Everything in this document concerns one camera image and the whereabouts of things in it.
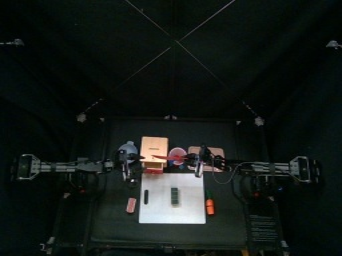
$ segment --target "cardboard box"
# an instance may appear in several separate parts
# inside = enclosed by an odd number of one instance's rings
[[[162,168],[166,166],[166,160],[152,157],[152,155],[166,156],[168,153],[168,138],[146,137],[141,138],[140,155],[145,173],[162,173]]]

